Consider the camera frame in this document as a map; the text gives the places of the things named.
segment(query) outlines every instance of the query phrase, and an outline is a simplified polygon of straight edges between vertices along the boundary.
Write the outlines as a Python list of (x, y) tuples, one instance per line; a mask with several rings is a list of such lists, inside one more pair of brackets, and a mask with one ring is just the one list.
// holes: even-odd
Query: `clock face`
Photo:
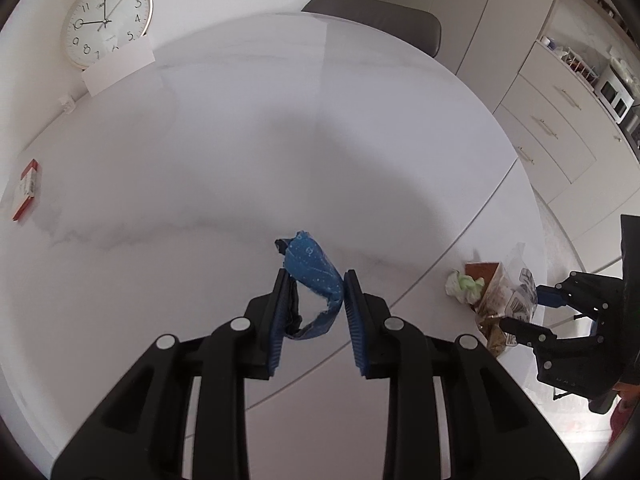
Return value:
[(152, 0), (76, 0), (62, 29), (63, 48), (86, 68), (142, 36), (152, 8)]

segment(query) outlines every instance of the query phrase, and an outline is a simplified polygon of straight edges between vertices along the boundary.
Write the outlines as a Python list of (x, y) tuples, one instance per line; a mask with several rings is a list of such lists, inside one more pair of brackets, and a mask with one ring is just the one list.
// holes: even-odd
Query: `dish rack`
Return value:
[(563, 47), (562, 50), (567, 50), (568, 52), (562, 54), (560, 59), (567, 63), (569, 68), (577, 73), (577, 75), (581, 76), (587, 83), (593, 85), (598, 79), (598, 74), (595, 73), (593, 68), (587, 65), (580, 55), (576, 54), (568, 46)]

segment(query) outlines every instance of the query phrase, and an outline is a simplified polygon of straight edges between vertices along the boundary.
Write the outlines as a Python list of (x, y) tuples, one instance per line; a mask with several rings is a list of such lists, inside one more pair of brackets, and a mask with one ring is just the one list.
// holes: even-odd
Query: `white table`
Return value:
[[(408, 44), (275, 14), (156, 59), (51, 124), (0, 203), (0, 364), (43, 469), (156, 336), (207, 335), (269, 292), (277, 237), (311, 232), (364, 291), (449, 340), (477, 333), (444, 295), (452, 268), (525, 242), (544, 282), (538, 210), (507, 137)], [(38, 199), (12, 222), (32, 158)], [(252, 478), (380, 476), (386, 386), (359, 378), (347, 342), (341, 315), (327, 336), (286, 340), (276, 377), (248, 384)], [(523, 379), (531, 359), (517, 348), (504, 363)]]

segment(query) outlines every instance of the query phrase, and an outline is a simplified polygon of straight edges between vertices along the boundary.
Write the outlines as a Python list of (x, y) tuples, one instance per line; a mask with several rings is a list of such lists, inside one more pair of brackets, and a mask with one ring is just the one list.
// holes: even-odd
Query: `crumpled blue wrapper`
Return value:
[(284, 254), (284, 268), (297, 282), (326, 299), (327, 310), (300, 328), (302, 318), (297, 305), (292, 306), (285, 327), (289, 339), (313, 339), (329, 332), (340, 312), (344, 299), (344, 283), (318, 243), (305, 231), (295, 238), (276, 240), (276, 247)]

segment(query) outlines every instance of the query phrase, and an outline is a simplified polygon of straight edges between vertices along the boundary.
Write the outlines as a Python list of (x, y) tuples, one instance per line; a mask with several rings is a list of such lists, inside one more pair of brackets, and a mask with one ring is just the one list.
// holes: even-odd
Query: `marble backsplash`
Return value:
[(557, 44), (571, 47), (601, 74), (609, 63), (609, 49), (625, 59), (640, 77), (640, 59), (595, 10), (583, 0), (559, 0), (546, 35)]

